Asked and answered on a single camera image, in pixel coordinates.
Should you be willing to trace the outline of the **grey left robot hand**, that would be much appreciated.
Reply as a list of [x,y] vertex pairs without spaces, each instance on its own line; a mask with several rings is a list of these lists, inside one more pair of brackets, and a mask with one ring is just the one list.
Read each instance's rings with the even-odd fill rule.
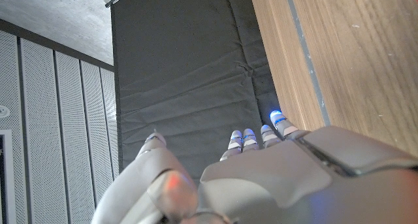
[[295,127],[279,110],[234,131],[195,183],[152,133],[106,190],[94,223],[416,223],[417,158],[335,126]]

